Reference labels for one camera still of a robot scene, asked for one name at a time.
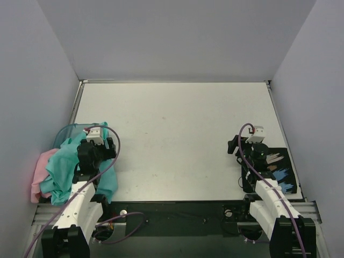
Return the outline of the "black t shirt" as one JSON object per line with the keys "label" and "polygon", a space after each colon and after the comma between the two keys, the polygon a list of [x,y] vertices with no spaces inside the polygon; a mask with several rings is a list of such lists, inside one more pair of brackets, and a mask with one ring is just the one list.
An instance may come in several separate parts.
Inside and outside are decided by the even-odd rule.
{"label": "black t shirt", "polygon": [[[284,194],[297,193],[298,183],[286,148],[269,148],[266,160],[258,161],[259,164],[253,163],[249,157],[246,159],[263,177],[270,178],[270,176],[273,176]],[[259,178],[253,172],[247,174],[247,165],[241,157],[236,157],[236,160],[241,165],[243,191],[250,194],[254,192],[255,187],[253,184],[255,180],[259,180]]]}

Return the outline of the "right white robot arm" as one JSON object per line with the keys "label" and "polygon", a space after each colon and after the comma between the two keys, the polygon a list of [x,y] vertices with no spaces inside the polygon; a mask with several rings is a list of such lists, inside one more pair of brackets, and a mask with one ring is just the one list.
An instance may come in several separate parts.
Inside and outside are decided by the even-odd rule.
{"label": "right white robot arm", "polygon": [[315,223],[287,199],[297,192],[288,150],[235,135],[227,152],[235,155],[241,167],[238,183],[246,194],[237,220],[258,223],[256,227],[240,226],[238,232],[251,243],[265,234],[271,257],[316,257]]}

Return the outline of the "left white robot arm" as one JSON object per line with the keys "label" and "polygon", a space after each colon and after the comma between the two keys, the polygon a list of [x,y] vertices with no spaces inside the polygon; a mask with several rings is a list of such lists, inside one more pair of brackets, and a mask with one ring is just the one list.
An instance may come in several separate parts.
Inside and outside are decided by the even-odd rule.
{"label": "left white robot arm", "polygon": [[89,241],[96,223],[106,221],[111,213],[105,195],[96,194],[100,165],[116,157],[111,137],[81,141],[66,207],[53,227],[41,235],[43,257],[90,257]]}

